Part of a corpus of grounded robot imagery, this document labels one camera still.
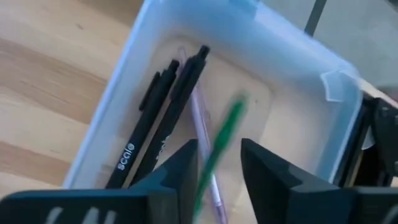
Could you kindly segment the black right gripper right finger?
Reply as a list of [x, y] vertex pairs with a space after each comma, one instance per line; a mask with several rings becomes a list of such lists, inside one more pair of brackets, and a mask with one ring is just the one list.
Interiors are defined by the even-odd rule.
[[338, 187], [252, 139], [241, 166], [258, 223], [397, 223], [395, 187]]

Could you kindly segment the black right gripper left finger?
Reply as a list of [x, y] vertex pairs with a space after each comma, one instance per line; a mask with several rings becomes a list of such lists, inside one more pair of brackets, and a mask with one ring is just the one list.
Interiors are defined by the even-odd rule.
[[1, 223], [193, 223], [198, 142], [129, 189], [29, 190], [1, 199]]

